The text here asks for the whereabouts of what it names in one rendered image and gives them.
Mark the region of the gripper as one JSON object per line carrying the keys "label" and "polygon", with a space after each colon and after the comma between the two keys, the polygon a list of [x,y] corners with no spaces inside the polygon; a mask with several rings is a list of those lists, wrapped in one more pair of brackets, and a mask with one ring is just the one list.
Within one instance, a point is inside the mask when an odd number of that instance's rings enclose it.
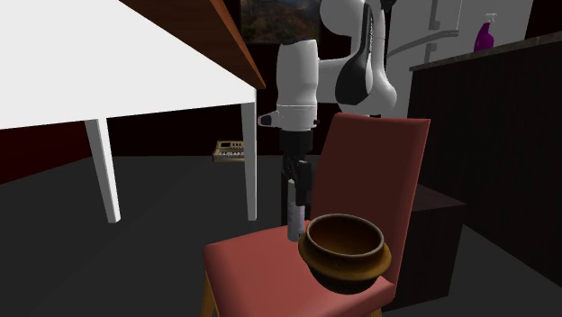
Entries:
{"label": "gripper", "polygon": [[312,164],[305,155],[313,149],[313,131],[279,132],[279,149],[283,152],[283,174],[287,180],[295,179],[295,203],[306,206],[312,188]]}

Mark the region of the grey cylindrical bottle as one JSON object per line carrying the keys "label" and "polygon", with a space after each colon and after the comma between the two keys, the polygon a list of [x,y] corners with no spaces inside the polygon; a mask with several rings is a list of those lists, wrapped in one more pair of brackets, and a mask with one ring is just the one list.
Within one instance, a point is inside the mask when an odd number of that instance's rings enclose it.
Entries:
{"label": "grey cylindrical bottle", "polygon": [[295,181],[287,181],[287,238],[298,242],[304,234],[305,206],[296,203]]}

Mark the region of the red upholstered chair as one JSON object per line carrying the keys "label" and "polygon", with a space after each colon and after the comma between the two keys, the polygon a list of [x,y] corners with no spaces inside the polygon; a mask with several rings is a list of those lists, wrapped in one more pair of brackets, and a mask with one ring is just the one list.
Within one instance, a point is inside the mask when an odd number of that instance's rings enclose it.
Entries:
{"label": "red upholstered chair", "polygon": [[353,214],[383,232],[392,259],[371,287],[359,294],[322,287],[280,226],[204,247],[201,317],[382,317],[396,292],[429,126],[345,113],[331,121],[311,216]]}

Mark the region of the small tan keyboard instrument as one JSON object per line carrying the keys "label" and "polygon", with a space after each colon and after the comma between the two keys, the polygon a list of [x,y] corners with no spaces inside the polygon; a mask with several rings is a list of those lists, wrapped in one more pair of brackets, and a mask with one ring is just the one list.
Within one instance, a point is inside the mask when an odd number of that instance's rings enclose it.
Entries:
{"label": "small tan keyboard instrument", "polygon": [[218,140],[213,152],[213,162],[243,162],[242,140]]}

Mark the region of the brown clay bowl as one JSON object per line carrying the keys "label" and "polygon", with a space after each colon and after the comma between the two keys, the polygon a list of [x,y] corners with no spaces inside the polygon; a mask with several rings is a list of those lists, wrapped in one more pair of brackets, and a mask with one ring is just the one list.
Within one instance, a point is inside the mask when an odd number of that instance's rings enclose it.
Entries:
{"label": "brown clay bowl", "polygon": [[298,251],[314,279],[336,294],[366,291],[392,261],[383,232],[372,222],[345,213],[311,220]]}

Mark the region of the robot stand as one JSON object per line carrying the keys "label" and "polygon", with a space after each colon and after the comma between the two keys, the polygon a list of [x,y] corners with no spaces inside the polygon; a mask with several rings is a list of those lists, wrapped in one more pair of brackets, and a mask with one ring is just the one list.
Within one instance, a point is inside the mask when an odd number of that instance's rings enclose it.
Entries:
{"label": "robot stand", "polygon": [[449,295],[467,205],[418,185],[394,300],[383,312]]}

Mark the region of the dark counter cabinet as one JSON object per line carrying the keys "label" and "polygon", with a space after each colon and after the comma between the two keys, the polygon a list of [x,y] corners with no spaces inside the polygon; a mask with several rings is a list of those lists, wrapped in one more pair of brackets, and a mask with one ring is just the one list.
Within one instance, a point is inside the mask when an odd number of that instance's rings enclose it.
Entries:
{"label": "dark counter cabinet", "polygon": [[414,67],[408,114],[431,122],[421,184],[562,286],[562,31]]}

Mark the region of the grey refrigerator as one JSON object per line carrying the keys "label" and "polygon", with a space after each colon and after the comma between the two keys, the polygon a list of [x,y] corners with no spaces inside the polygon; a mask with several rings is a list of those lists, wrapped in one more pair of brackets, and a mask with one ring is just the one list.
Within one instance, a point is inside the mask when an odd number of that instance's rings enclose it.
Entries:
{"label": "grey refrigerator", "polygon": [[385,72],[397,92],[392,117],[405,117],[411,67],[470,53],[485,22],[494,44],[525,38],[533,0],[397,0],[392,8]]}

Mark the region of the purple spray bottle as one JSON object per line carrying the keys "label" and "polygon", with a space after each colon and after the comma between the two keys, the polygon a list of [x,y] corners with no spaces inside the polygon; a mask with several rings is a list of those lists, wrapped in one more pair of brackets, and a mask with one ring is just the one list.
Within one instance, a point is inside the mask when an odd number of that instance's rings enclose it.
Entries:
{"label": "purple spray bottle", "polygon": [[494,18],[496,16],[496,13],[488,13],[484,15],[485,21],[477,33],[473,52],[488,50],[494,46],[494,36],[490,33],[490,28],[494,24]]}

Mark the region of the white table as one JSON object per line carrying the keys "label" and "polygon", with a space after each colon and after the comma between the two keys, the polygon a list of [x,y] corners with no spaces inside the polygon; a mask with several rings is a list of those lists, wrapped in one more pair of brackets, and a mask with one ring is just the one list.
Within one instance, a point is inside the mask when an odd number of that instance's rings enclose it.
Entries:
{"label": "white table", "polygon": [[82,122],[108,222],[121,218],[109,119],[238,104],[257,217],[256,89],[119,0],[0,0],[0,131]]}

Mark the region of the landscape wall picture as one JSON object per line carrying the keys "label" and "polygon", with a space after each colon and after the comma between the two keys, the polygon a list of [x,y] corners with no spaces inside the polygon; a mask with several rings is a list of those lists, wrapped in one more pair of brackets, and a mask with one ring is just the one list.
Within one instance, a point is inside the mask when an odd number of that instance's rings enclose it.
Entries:
{"label": "landscape wall picture", "polygon": [[288,45],[319,40],[321,0],[240,0],[246,43]]}

